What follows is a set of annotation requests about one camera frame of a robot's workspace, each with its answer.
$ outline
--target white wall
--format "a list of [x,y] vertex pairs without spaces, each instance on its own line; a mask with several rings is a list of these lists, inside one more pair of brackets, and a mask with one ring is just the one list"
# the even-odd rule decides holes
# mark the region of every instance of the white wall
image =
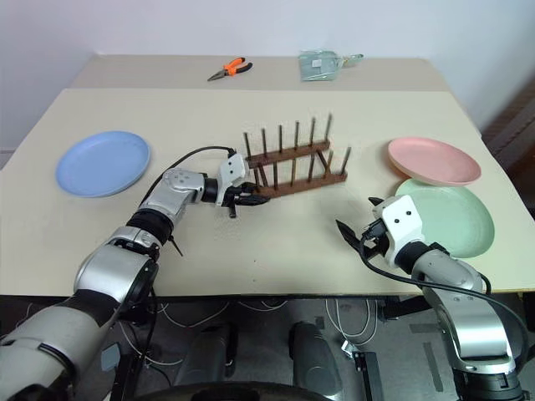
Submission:
[[428,58],[483,128],[535,74],[533,0],[3,0],[0,146],[92,53]]

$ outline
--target metal rod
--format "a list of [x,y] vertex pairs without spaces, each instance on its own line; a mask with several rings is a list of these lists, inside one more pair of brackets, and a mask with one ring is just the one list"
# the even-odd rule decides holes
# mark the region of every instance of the metal rod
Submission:
[[278,190],[278,171],[277,162],[273,163],[273,187]]
[[266,129],[262,128],[262,146],[264,148],[264,157],[268,157],[268,146],[266,145]]
[[269,186],[268,178],[266,177],[266,172],[264,171],[263,165],[258,166],[258,169],[260,170],[260,177],[262,178],[262,183],[264,184],[264,186]]
[[333,154],[334,152],[330,150],[329,157],[327,159],[327,167],[325,167],[324,178],[327,176],[327,174],[330,174],[331,172],[331,162],[333,161]]
[[283,152],[283,127],[278,126],[278,153]]
[[293,186],[293,183],[295,182],[296,164],[297,164],[297,161],[295,159],[293,159],[292,160],[292,180],[290,181],[290,185],[291,186]]
[[310,125],[310,143],[308,146],[312,146],[314,142],[314,129],[316,128],[316,118],[312,118],[312,124]]
[[299,122],[296,121],[295,122],[295,141],[293,143],[293,148],[294,149],[298,148],[298,143],[299,143]]
[[251,157],[251,146],[249,146],[249,138],[247,132],[243,133],[243,139],[245,140],[245,147],[247,148],[247,157]]
[[329,132],[331,130],[332,122],[333,122],[333,115],[329,113],[329,117],[327,118],[327,127],[325,128],[325,140],[329,138]]
[[308,182],[312,181],[312,172],[314,170],[314,157],[315,154],[310,155],[310,167],[308,168]]
[[254,183],[257,185],[257,188],[260,186],[260,180],[258,179],[258,170],[254,169]]
[[351,148],[348,148],[345,151],[344,162],[342,163],[342,171],[340,172],[341,175],[345,174],[345,166],[348,164],[348,158],[350,154],[351,154]]

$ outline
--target tabletop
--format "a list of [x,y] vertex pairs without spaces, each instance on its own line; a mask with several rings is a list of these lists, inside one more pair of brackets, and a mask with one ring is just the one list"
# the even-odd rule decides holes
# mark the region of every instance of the tabletop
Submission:
[[[66,89],[0,175],[0,293],[69,295],[80,262],[135,211],[150,183],[174,160],[205,145],[245,152],[293,143],[293,126],[318,134],[329,113],[333,167],[352,146],[342,184],[239,207],[238,217],[213,205],[188,206],[175,229],[184,252],[164,246],[156,292],[164,297],[211,295],[410,294],[413,286],[368,271],[338,233],[335,219],[357,232],[373,220],[369,196],[393,195],[406,176],[389,163],[386,145],[403,136],[444,140],[481,165],[481,179],[468,186],[487,206],[496,227],[491,248],[467,259],[492,281],[495,291],[535,289],[530,247],[535,225],[517,192],[482,143],[472,122],[445,91],[329,91],[240,89]],[[110,129],[134,132],[151,147],[148,170],[133,186],[109,197],[84,199],[63,192],[54,180],[61,155],[79,140]],[[307,135],[302,135],[306,142]],[[225,154],[199,154],[188,170],[214,176]],[[319,165],[315,174],[321,174]],[[298,165],[307,174],[308,162]],[[289,180],[288,166],[279,179]],[[376,258],[375,263],[389,269]]]

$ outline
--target pink plate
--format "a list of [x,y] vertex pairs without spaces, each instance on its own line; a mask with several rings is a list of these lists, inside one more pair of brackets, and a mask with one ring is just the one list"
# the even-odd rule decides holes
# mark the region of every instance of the pink plate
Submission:
[[398,169],[427,184],[463,186],[482,174],[469,155],[438,140],[399,138],[389,143],[388,154]]

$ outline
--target green plate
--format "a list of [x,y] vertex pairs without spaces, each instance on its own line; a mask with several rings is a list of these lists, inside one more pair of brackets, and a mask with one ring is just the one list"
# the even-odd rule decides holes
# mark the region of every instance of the green plate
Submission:
[[494,241],[494,223],[487,208],[465,187],[433,186],[407,180],[396,195],[410,195],[423,222],[425,242],[438,242],[452,256],[474,257]]

